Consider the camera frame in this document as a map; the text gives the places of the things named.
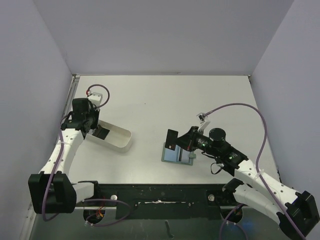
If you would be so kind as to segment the green card holder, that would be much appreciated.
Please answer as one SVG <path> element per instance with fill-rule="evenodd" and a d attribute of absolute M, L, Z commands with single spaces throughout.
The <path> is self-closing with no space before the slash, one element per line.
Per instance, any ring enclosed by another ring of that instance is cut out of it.
<path fill-rule="evenodd" d="M 195 152 L 188 152 L 179 146 L 175 147 L 175 150 L 168 149 L 163 143 L 161 161 L 164 163 L 173 163 L 180 165 L 192 166 L 194 160 L 197 158 Z"/>

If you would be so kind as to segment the blue credit card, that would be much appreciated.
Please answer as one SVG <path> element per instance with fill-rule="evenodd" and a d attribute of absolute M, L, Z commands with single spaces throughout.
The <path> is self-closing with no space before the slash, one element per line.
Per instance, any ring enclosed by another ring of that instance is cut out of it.
<path fill-rule="evenodd" d="M 179 161 L 179 149 L 175 150 L 165 148 L 164 149 L 164 157 L 163 160 L 165 162 L 178 162 Z"/>

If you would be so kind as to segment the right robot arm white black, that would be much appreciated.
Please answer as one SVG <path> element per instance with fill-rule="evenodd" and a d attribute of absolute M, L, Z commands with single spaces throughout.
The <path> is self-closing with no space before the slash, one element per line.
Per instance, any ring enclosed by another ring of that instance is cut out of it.
<path fill-rule="evenodd" d="M 213 128 L 204 136 L 193 126 L 184 135 L 167 133 L 169 149 L 201 150 L 216 160 L 233 178 L 225 185 L 223 200 L 247 205 L 274 220 L 291 240 L 303 240 L 320 221 L 316 200 L 308 191 L 287 187 L 257 168 L 245 154 L 226 141 L 226 132 Z"/>

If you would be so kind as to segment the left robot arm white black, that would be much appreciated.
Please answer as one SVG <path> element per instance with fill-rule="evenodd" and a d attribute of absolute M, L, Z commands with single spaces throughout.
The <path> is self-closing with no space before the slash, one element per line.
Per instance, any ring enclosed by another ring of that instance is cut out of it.
<path fill-rule="evenodd" d="M 95 93 L 86 98 L 72 100 L 72 110 L 63 118 L 58 141 L 44 167 L 31 174 L 28 187 L 33 209 L 37 214 L 72 213 L 82 201 L 95 206 L 102 193 L 95 189 L 96 182 L 73 183 L 69 172 L 76 152 L 86 135 L 98 126 L 102 95 Z"/>

